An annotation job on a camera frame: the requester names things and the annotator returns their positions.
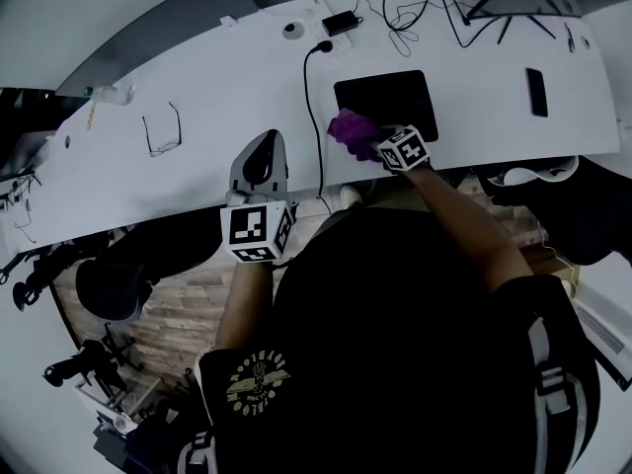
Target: human arm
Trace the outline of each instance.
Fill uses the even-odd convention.
[[[263,264],[237,264],[215,348],[238,350],[246,346],[272,305],[272,270]]]
[[[439,224],[474,263],[490,292],[515,277],[532,276],[509,233],[483,207],[432,170],[418,168],[405,175]]]

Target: desk surface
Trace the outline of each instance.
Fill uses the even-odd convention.
[[[357,0],[325,1],[338,13],[352,9]],[[370,1],[379,9],[381,0]],[[389,14],[394,15],[395,5],[417,1],[392,0]],[[135,86],[131,104],[99,104],[90,130],[91,104],[86,104],[64,122],[38,168],[43,186],[32,186],[31,224],[24,228],[36,243],[14,227],[28,222],[21,206],[2,214],[10,251],[221,203],[232,160],[270,128],[285,140],[288,188],[316,188],[318,156],[302,82],[303,58],[316,40],[309,34],[288,40],[281,31],[289,22],[309,28],[323,5],[322,0],[300,0],[275,6],[166,51],[121,81]],[[436,168],[618,152],[605,69],[593,33],[582,20],[541,18],[558,36],[553,40],[527,19],[513,19],[497,45],[503,26],[499,20],[471,47],[461,49],[444,11],[429,7],[412,28],[420,41],[411,44],[411,57],[403,57],[365,2],[356,13],[364,22],[349,32],[351,49],[337,57],[317,53],[309,65],[326,184],[385,175],[381,165],[358,163],[326,136],[338,112],[334,84],[401,70],[420,69],[426,76],[439,134],[429,144]],[[568,50],[564,22],[573,31],[575,53]],[[475,22],[471,30],[457,20],[455,25],[467,39],[483,23]],[[531,115],[526,67],[544,75],[549,118]],[[177,121],[169,102],[179,111],[183,144],[152,158],[142,117],[153,141],[172,139]]]

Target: power adapter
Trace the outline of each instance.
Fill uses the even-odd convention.
[[[329,37],[333,37],[357,28],[359,23],[360,20],[352,11],[345,11],[336,16],[325,18],[323,20],[323,28]]]

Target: smartphone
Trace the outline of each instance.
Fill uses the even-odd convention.
[[[546,91],[544,91],[544,78],[542,72],[533,68],[526,69],[526,83],[531,99],[531,113],[534,116],[548,118],[549,110],[546,107]]]

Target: floor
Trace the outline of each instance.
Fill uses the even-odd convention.
[[[541,253],[541,234],[528,209],[492,205],[476,179],[467,179],[459,190],[489,210],[510,231],[519,247],[532,246],[535,253]],[[324,203],[313,197],[312,192],[297,198],[301,204],[286,248],[288,257],[299,253],[329,216]],[[341,208],[339,190],[330,189],[323,197],[332,211]],[[538,259],[549,262],[550,255],[532,258],[533,261]],[[182,381],[185,369],[193,368],[197,355],[212,347],[234,267],[235,261],[220,249],[203,265],[162,279],[154,287],[137,321],[113,325],[113,331],[123,338],[136,339],[133,359],[145,365],[140,373],[124,370],[123,377],[134,378],[145,385],[160,376],[168,387]],[[76,270],[77,265],[55,281],[57,293],[80,342],[100,339],[104,335],[103,321],[79,303],[74,285]],[[275,272],[276,285],[282,275],[283,270]]]

